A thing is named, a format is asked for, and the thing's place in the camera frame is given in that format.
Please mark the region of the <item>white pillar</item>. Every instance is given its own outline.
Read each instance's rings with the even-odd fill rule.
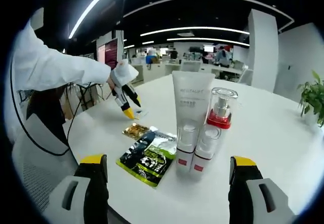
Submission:
[[[252,86],[273,92],[278,70],[278,29],[275,17],[251,10],[249,32]]]

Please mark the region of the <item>potted plant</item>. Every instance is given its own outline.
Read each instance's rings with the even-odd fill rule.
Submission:
[[[324,81],[312,70],[315,82],[306,82],[298,86],[302,90],[299,105],[302,107],[300,116],[305,117],[307,124],[318,123],[320,127],[324,125]]]

